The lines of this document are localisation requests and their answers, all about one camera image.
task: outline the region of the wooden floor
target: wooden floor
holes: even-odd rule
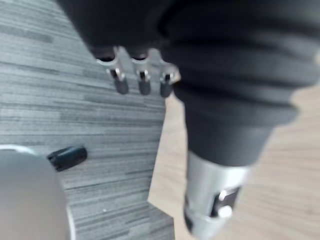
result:
[[[0,0],[0,144],[44,156],[88,149],[85,163],[60,174],[77,240],[172,240],[173,219],[147,202],[165,103],[156,83],[141,96],[125,52],[121,60],[126,96],[54,1]]]
[[[233,219],[215,240],[320,239],[320,87],[300,91],[299,119],[275,131],[243,190]],[[184,109],[166,101],[149,202],[174,218],[176,240],[193,239],[183,221]]]

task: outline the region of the gray striped carpet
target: gray striped carpet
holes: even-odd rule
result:
[[[43,155],[87,147],[87,162],[60,173],[78,240],[172,240],[171,217],[147,203],[164,100],[156,83],[150,96],[139,95],[125,52],[122,58],[126,96],[54,1],[0,0],[0,144]]]

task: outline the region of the metal connector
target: metal connector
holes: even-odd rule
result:
[[[118,48],[114,47],[113,52],[108,55],[109,57],[97,59],[96,62],[105,67],[106,72],[114,81],[116,91],[124,95],[129,92],[129,86],[118,56],[118,51]]]

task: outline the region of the small black object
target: small black object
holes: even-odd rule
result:
[[[87,159],[88,152],[83,146],[70,146],[50,153],[47,158],[58,172],[70,169]]]
[[[170,96],[172,92],[172,86],[169,82],[161,82],[160,84],[160,95],[163,98],[167,98]]]
[[[119,94],[125,95],[129,92],[129,85],[128,85],[126,79],[119,80],[119,79],[115,78],[114,79],[114,86],[115,86],[116,91]]]
[[[148,80],[148,76],[144,71],[139,73],[140,81],[139,81],[139,91],[141,95],[149,95],[151,91],[150,81]]]
[[[151,86],[149,81],[139,81],[139,91],[141,95],[149,95],[151,92]]]

